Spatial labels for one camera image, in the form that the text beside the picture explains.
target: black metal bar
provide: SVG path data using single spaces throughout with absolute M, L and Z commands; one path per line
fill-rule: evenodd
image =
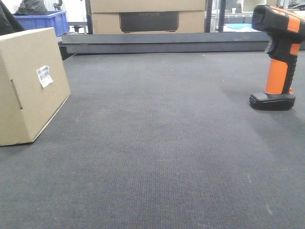
M 268 42 L 210 42 L 171 44 L 77 44 L 67 45 L 68 53 L 170 53 L 170 52 L 252 52 L 265 50 Z
M 163 44 L 269 41 L 264 32 L 63 35 L 65 44 Z
M 86 3 L 86 17 L 87 17 L 88 34 L 93 34 L 90 0 L 85 0 L 85 3 Z
M 218 22 L 218 31 L 224 31 L 224 14 L 225 14 L 226 0 L 220 0 L 220 12 L 219 12 L 219 22 Z
M 211 31 L 212 7 L 213 0 L 208 0 L 206 4 L 205 32 Z

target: white wall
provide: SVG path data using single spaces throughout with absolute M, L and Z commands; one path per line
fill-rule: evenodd
M 9 9 L 11 13 L 14 13 L 13 5 L 17 6 L 20 5 L 21 0 L 2 0 L 4 5 Z
M 86 21 L 85 1 L 63 0 L 68 21 Z

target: black bag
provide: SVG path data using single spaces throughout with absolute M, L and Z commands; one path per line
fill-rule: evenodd
M 24 31 L 24 28 L 0 0 L 0 35 Z
M 15 15 L 48 15 L 43 0 L 22 0 Z

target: gray carpet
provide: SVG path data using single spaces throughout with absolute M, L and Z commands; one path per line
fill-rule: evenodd
M 294 108 L 266 112 L 262 52 L 65 60 L 66 104 L 0 147 L 0 228 L 305 228 L 304 63 Z

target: cardboard box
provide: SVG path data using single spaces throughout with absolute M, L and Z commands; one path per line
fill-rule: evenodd
M 33 142 L 70 95 L 54 29 L 0 36 L 0 69 L 0 145 Z
M 90 0 L 92 13 L 202 11 L 205 0 Z
M 163 31 L 130 31 L 134 34 L 143 33 L 196 33 L 204 32 L 204 11 L 181 11 L 178 12 L 177 29 Z M 125 34 L 122 31 L 120 13 L 94 13 L 91 16 L 94 34 Z
M 266 4 L 269 6 L 276 6 L 277 0 L 267 0 Z

